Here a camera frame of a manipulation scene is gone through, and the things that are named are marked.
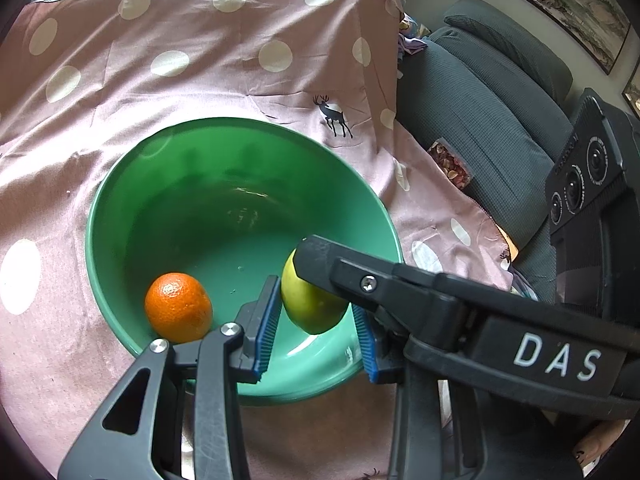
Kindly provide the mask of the person's hand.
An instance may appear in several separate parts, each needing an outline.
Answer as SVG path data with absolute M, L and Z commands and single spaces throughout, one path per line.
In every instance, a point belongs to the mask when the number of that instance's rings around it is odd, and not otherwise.
M 620 437 L 628 424 L 628 420 L 599 422 L 596 428 L 574 446 L 573 453 L 579 466 L 585 467 L 602 456 Z

